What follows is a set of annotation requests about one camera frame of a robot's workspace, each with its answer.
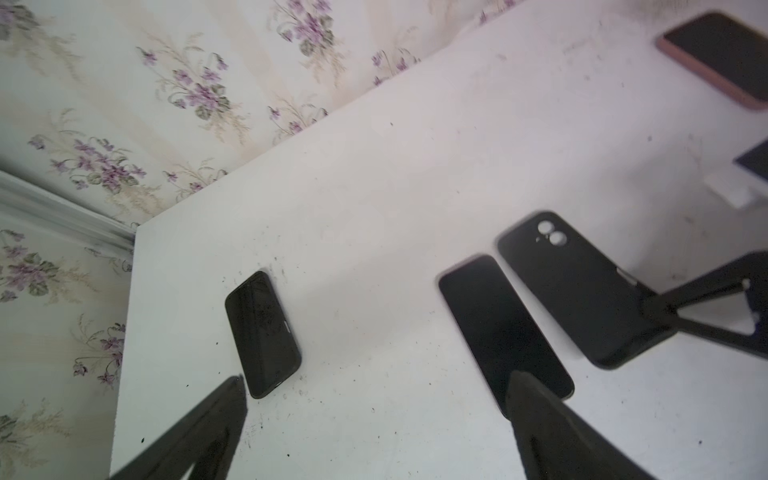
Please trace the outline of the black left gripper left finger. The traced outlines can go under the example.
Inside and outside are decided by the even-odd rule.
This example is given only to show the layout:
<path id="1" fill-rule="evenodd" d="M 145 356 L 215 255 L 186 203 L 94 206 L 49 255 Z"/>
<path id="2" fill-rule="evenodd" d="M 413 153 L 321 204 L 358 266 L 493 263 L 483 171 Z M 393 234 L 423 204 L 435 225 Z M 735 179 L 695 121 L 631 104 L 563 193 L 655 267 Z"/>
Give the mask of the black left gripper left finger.
<path id="1" fill-rule="evenodd" d="M 226 379 L 113 479 L 225 479 L 247 417 L 246 385 Z"/>

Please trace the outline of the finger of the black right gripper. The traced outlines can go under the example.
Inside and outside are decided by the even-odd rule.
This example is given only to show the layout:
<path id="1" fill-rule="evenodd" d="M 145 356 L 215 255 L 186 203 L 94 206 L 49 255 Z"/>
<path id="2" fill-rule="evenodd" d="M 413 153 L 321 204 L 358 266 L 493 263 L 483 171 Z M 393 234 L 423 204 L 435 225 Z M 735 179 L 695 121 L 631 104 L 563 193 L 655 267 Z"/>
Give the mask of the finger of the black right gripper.
<path id="1" fill-rule="evenodd" d="M 767 359 L 767 323 L 760 321 L 747 335 L 731 330 L 685 319 L 673 314 L 662 314 L 659 321 L 680 332 L 726 346 L 740 352 Z"/>
<path id="2" fill-rule="evenodd" d="M 745 254 L 688 283 L 641 302 L 646 316 L 673 314 L 678 308 L 743 294 L 753 318 L 767 317 L 767 251 Z"/>

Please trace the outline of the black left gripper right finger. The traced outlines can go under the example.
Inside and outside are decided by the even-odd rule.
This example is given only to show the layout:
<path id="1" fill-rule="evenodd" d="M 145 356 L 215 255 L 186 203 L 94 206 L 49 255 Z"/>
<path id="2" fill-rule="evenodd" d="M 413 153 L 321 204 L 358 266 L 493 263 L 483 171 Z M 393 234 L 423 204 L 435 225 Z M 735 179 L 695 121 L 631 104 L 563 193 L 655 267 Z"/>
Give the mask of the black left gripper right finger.
<path id="1" fill-rule="evenodd" d="M 527 372 L 511 373 L 506 412 L 528 479 L 652 477 Z"/>

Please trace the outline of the black phone case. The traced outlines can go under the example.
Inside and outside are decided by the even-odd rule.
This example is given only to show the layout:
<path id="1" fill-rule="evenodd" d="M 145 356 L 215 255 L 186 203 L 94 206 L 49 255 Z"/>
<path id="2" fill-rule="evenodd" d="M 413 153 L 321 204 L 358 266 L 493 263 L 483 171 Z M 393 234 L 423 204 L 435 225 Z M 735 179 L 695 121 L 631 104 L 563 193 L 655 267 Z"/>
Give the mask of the black phone case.
<path id="1" fill-rule="evenodd" d="M 676 330 L 643 316 L 655 295 L 552 211 L 505 231 L 497 249 L 511 270 L 596 367 L 614 370 Z"/>

